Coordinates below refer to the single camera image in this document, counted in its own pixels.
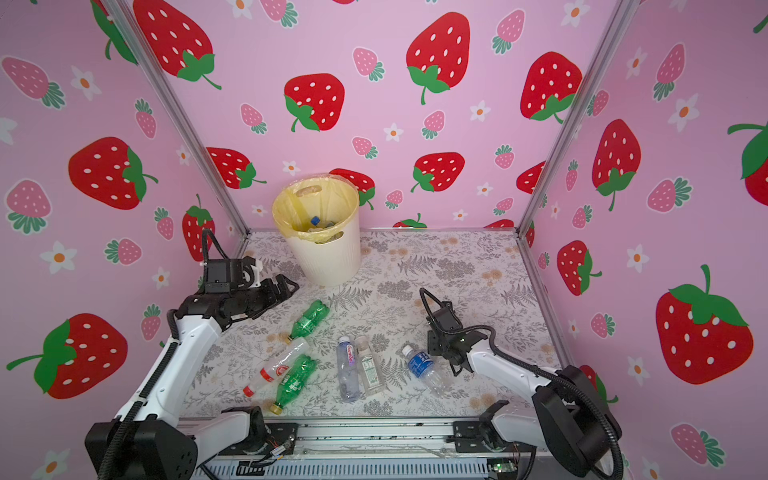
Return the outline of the clear bottle green label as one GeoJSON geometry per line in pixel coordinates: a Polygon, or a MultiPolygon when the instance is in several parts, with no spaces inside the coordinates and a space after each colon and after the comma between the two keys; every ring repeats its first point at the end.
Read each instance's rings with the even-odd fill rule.
{"type": "Polygon", "coordinates": [[[375,352],[370,346],[367,336],[355,339],[359,368],[364,384],[365,395],[373,396],[386,389],[386,381],[381,373],[375,352]]]}

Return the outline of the clear bottle pink label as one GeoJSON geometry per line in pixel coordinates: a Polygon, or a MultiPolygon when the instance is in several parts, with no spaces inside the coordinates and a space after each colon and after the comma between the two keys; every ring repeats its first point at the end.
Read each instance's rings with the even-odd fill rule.
{"type": "Polygon", "coordinates": [[[355,347],[348,336],[340,336],[337,345],[337,370],[341,400],[357,401],[361,396],[355,347]]]}

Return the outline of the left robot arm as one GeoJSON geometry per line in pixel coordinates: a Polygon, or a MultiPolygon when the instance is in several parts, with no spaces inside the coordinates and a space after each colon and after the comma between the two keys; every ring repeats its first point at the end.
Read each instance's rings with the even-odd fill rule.
{"type": "Polygon", "coordinates": [[[185,432],[185,397],[209,350],[233,324],[256,319],[290,299],[298,283],[279,274],[257,287],[202,286],[167,314],[171,336],[134,395],[109,422],[94,424],[85,447],[100,479],[189,479],[237,444],[268,441],[261,410],[227,409],[185,432]]]}

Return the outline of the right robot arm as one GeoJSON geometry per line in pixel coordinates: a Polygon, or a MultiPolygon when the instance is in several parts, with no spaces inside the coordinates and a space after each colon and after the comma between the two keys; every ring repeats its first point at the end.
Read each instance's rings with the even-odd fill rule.
{"type": "Polygon", "coordinates": [[[449,301],[425,310],[428,352],[447,360],[453,375],[476,373],[531,401],[533,417],[515,413],[505,401],[480,416],[492,441],[544,448],[576,477],[625,476],[621,427],[581,369],[549,371],[502,351],[493,327],[464,326],[449,301]]]}

